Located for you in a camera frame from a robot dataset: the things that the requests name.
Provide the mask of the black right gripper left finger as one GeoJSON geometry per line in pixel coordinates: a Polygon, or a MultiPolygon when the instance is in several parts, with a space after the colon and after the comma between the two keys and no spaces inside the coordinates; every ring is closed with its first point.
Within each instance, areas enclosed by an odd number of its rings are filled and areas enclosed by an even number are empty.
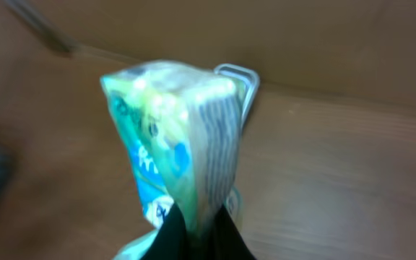
{"type": "Polygon", "coordinates": [[[174,204],[141,260],[186,260],[187,258],[186,225],[180,209],[174,204]]]}

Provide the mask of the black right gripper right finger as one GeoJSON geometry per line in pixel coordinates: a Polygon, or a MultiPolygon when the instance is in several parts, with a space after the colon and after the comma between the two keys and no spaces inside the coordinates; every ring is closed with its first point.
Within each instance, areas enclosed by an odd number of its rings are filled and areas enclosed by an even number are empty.
{"type": "Polygon", "coordinates": [[[211,259],[256,260],[243,241],[225,206],[220,208],[214,218],[211,232],[211,259]]]}

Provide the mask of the green Kleenex tissue pack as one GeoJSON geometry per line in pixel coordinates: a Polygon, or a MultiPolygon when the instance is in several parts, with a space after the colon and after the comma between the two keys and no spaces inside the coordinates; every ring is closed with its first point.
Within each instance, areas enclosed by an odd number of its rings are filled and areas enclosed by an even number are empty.
{"type": "Polygon", "coordinates": [[[160,178],[188,234],[203,236],[235,181],[245,84],[177,61],[139,64],[100,84],[134,167],[160,178]]]}

